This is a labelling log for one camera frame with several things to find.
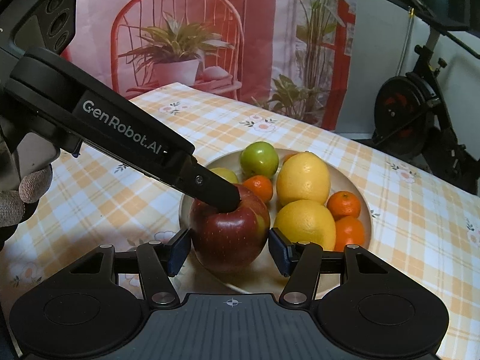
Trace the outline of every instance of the yellow and white checkered tablecloth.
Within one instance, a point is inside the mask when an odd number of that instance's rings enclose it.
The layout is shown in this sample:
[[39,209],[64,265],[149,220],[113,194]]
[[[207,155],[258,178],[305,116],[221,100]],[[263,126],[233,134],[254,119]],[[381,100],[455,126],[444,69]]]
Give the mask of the yellow and white checkered tablecloth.
[[[447,306],[450,325],[438,355],[480,359],[478,197],[333,133],[179,84],[133,102],[191,141],[201,164],[265,140],[314,152],[339,168],[370,206],[370,251]],[[168,239],[179,229],[179,192],[95,149],[85,145],[78,159],[63,153],[53,171],[52,186],[37,212],[18,227],[0,254],[6,312],[21,294],[99,244],[125,251],[148,240]],[[138,277],[123,276],[122,285],[138,291]],[[230,291],[209,276],[182,271],[173,283],[179,294]]]

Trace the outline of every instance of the white flower pot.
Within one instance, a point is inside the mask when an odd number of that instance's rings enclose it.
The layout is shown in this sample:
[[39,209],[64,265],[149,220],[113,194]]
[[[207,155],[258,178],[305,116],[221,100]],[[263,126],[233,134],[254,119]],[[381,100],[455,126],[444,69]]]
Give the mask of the white flower pot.
[[195,84],[199,63],[198,59],[168,64],[157,63],[153,65],[153,74],[157,78],[159,86],[172,83],[192,86]]

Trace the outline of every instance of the chair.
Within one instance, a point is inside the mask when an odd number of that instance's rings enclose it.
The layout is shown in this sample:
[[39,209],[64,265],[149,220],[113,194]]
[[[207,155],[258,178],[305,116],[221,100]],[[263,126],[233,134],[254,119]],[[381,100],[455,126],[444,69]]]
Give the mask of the chair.
[[[233,45],[232,49],[220,49],[216,56],[205,58],[205,67],[220,66],[230,76],[219,81],[216,88],[210,85],[207,92],[216,95],[231,94],[237,100],[237,91],[242,86],[239,78],[239,61],[243,52],[243,29],[239,13],[229,0],[131,0],[115,18],[111,30],[111,74],[112,88],[131,99],[140,93],[157,88],[159,85],[152,77],[152,66],[135,72],[131,57],[118,55],[144,45],[140,30],[132,27],[165,25],[163,12],[168,12],[176,20],[185,18],[187,23],[208,23],[214,32],[222,35],[222,40]],[[205,88],[204,82],[196,81],[193,87]]]

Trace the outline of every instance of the triangular cutout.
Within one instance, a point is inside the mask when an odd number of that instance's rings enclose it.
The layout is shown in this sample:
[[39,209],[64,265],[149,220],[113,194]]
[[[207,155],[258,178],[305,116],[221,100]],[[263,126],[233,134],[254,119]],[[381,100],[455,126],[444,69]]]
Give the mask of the triangular cutout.
[[364,254],[357,254],[358,270],[361,274],[385,274],[387,271],[381,266],[377,265]]
[[78,267],[71,271],[72,274],[88,274],[94,275],[100,272],[102,266],[103,253],[95,253],[92,257],[81,263]]

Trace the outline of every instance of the green fruit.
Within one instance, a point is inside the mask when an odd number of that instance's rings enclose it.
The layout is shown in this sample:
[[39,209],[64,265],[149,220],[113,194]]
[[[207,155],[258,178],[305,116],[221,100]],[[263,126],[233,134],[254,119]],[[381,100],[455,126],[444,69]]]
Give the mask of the green fruit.
[[278,169],[278,154],[268,142],[255,142],[242,151],[240,165],[248,177],[261,175],[271,179]]
[[239,180],[237,178],[237,175],[232,172],[230,169],[227,168],[213,168],[210,169],[213,173],[216,175],[219,175],[221,178],[225,179],[226,181],[229,181],[232,184],[238,184]]

